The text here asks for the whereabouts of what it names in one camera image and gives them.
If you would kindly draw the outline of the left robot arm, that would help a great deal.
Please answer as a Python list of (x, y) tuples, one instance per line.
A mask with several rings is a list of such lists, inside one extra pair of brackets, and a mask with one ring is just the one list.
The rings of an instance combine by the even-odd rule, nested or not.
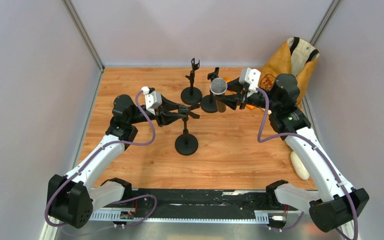
[(115, 178), (100, 187), (94, 182), (129, 146), (148, 146), (156, 138), (152, 121), (167, 126), (188, 117), (199, 102), (186, 106), (168, 100), (154, 88), (140, 90), (134, 99), (122, 94), (115, 98), (113, 117), (95, 149), (78, 165), (64, 175), (55, 174), (48, 182), (45, 222), (52, 227), (82, 228), (92, 214), (111, 204), (129, 206), (135, 201), (131, 185)]

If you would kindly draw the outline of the orange microphone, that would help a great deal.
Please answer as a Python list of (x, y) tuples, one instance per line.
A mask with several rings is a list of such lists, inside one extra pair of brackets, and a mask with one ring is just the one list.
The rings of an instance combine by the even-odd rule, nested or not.
[[(229, 106), (232, 110), (237, 110), (237, 109), (240, 110), (239, 108), (240, 94), (239, 93), (228, 95), (226, 98), (227, 98), (227, 104), (226, 104), (227, 106)], [(247, 102), (246, 108), (253, 110), (255, 106)]]

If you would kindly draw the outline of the black grey-headed microphone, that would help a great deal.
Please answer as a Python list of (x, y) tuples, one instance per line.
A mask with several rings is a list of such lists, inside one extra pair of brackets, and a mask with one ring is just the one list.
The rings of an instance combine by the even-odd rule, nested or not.
[[(215, 97), (223, 96), (228, 89), (228, 83), (223, 78), (217, 77), (212, 80), (209, 89)], [(226, 105), (223, 102), (215, 98), (215, 103), (218, 112), (224, 113), (226, 111)]]

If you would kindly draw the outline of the black microphone stand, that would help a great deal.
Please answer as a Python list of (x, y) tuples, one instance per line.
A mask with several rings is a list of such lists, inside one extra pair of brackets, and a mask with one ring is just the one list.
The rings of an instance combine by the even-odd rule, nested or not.
[(198, 109), (199, 107), (200, 107), (200, 104), (196, 103), (191, 106), (181, 105), (178, 109), (179, 114), (185, 115), (185, 117), (182, 118), (182, 121), (183, 121), (182, 134), (176, 138), (174, 143), (175, 150), (180, 155), (190, 156), (198, 150), (199, 142), (198, 142), (198, 139), (193, 134), (189, 133), (188, 120), (189, 120), (189, 117), (191, 117), (192, 119), (200, 118), (199, 114), (193, 112), (193, 110)]
[(189, 80), (189, 87), (183, 89), (180, 94), (180, 98), (183, 103), (187, 105), (199, 104), (202, 100), (202, 92), (194, 86), (195, 83), (195, 71), (200, 68), (200, 60), (196, 63), (195, 58), (191, 59), (191, 71), (189, 75), (185, 77)]
[[(207, 75), (207, 79), (210, 80), (210, 83), (215, 78), (219, 78), (219, 71), (220, 71), (220, 68), (216, 67), (213, 72), (211, 72)], [(200, 107), (206, 113), (218, 112), (217, 107), (216, 107), (215, 96), (210, 91), (210, 89), (209, 89), (209, 95), (206, 95), (202, 98), (201, 103), (200, 103)]]

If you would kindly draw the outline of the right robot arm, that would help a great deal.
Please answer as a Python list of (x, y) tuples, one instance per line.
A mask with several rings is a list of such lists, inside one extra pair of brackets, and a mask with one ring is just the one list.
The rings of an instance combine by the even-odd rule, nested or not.
[(294, 75), (279, 74), (270, 90), (258, 87), (253, 75), (230, 82), (216, 78), (209, 89), (220, 105), (233, 110), (246, 105), (263, 108), (263, 119), (269, 120), (275, 136), (293, 150), (313, 179), (315, 191), (297, 188), (285, 180), (268, 185), (265, 202), (269, 208), (286, 205), (308, 213), (325, 233), (348, 222), (358, 222), (370, 197), (365, 189), (355, 188), (324, 151), (309, 120), (297, 106), (300, 90)]

